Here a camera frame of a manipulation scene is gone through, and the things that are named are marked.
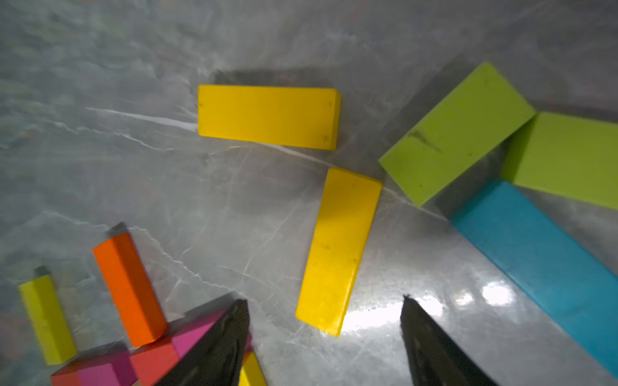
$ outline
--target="yellow wooden block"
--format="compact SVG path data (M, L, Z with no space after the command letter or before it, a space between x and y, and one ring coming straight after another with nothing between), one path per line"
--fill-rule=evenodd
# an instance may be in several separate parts
M331 88L202 85L198 132L229 140L335 150L341 95Z
M21 284L19 291L45 362L60 364L75 356L77 350L51 277L44 275Z
M382 183L328 170L296 317L339 336Z
M245 353L242 368L240 369L240 382L238 382L238 386L266 386L258 358L255 357L252 351Z

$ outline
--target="red wooden block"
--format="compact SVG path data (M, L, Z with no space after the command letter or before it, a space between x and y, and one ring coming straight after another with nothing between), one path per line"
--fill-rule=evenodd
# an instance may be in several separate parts
M170 338L143 346L131 355L131 363L142 386L152 386L178 363Z
M77 371L82 368L80 362L69 363L62 369L51 374L49 379L53 386L82 386Z

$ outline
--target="marble vein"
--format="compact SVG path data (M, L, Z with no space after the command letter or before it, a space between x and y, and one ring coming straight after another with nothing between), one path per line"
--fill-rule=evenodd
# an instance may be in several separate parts
M87 109L88 110L92 110L92 111L108 113L108 114L123 115L123 116L134 118L134 119L141 119L141 120L146 120L148 122L154 122L154 123L160 124L160 125L179 127L179 128L183 128L185 130L192 131L192 132L197 132L197 124L193 124L193 123L190 123L190 122L183 122L181 120L175 120L175 119L163 118L163 117L152 117L152 116L141 115L141 114L131 114L131 113L128 113L128 112L121 112L121 111L116 111L116 110L97 109L97 108L94 108L94 107L87 107ZM273 144L270 144L270 143L259 143L259 142L257 142L257 144L265 146L267 148L275 149L277 151L280 151L282 153L288 154L288 155L293 156L293 157L297 157L297 158L300 158L300 159L306 159L308 161L315 162L317 164L321 164L321 165L324 165L324 166L338 167L338 166L336 166L334 164L331 164L328 161L324 161L323 159L315 158L315 157L309 156L307 154L303 154L300 151L292 150L292 149L286 148L286 147L281 146L281 145L273 145ZM413 208L416 208L417 210L419 210L421 212L424 212L424 213L426 213L426 214L428 214L428 215L430 215L432 217L435 217L437 219L440 219L440 220L443 220L443 221L447 220L444 216L440 216L439 214L433 213L433 212L431 212L431 211L429 211L429 210L427 210L425 208L421 208L421 207L418 207L418 206L414 205L411 201L409 201L409 200L399 196L397 194L397 192L395 192L394 190L392 190L390 188L383 188L383 190L386 193L389 193L390 195L395 197L402 204L405 204L405 205L411 206Z

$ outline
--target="dark mark on block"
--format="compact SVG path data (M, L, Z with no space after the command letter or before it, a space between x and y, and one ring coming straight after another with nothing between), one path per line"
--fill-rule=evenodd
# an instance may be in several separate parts
M423 135L423 133L420 130L414 130L413 132L409 132L408 135L410 138L416 138L419 141L421 141L421 143L423 143L423 145L434 149L435 151L437 151L438 153L442 154L442 150L440 148L438 148L436 145L432 144L431 142L429 142L429 140L427 140L427 138L425 138L425 136Z

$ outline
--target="orange wooden block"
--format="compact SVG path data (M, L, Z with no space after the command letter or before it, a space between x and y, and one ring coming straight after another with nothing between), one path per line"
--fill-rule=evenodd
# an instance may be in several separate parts
M139 347L157 340L167 322L131 236L112 237L94 252L131 344Z

